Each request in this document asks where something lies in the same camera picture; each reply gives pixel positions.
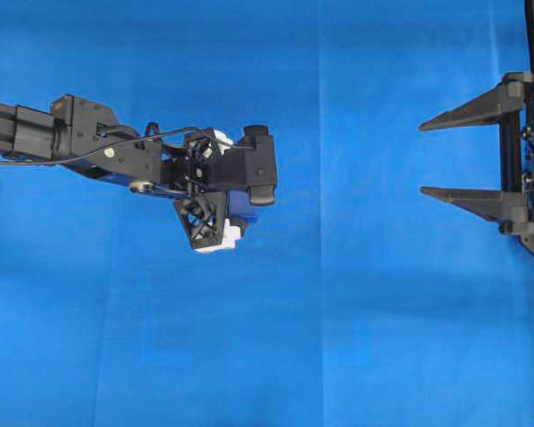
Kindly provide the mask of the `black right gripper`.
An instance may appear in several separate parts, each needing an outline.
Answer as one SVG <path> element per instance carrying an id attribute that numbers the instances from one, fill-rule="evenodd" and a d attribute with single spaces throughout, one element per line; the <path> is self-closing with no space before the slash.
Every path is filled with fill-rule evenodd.
<path id="1" fill-rule="evenodd" d="M 534 235 L 534 73 L 509 73 L 500 85 L 462 106 L 422 123 L 418 130 L 498 121 L 502 190 L 420 188 L 489 222 L 508 222 L 508 234 Z"/>

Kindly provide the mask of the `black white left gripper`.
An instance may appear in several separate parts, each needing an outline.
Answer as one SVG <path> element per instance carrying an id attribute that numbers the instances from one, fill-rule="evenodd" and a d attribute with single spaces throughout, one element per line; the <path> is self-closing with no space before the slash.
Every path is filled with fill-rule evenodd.
<path id="1" fill-rule="evenodd" d="M 183 135 L 181 145 L 162 144 L 162 188 L 174 200 L 190 248 L 200 254 L 231 250 L 243 238 L 247 221 L 231 216 L 231 188 L 221 189 L 213 181 L 212 166 L 249 145 L 214 128 L 184 127 L 167 133 L 176 134 Z"/>

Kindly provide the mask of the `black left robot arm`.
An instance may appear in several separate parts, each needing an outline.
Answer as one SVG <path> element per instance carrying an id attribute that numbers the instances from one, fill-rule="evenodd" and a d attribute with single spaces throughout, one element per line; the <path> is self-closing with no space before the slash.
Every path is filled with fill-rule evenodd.
<path id="1" fill-rule="evenodd" d="M 165 142 L 182 135 L 180 145 Z M 63 166 L 134 194 L 174 202 L 190 248 L 206 254 L 233 249 L 247 221 L 230 213 L 227 189 L 207 182 L 207 168 L 234 146 L 215 129 L 144 133 L 122 125 L 112 109 L 66 94 L 49 111 L 0 103 L 0 165 Z"/>

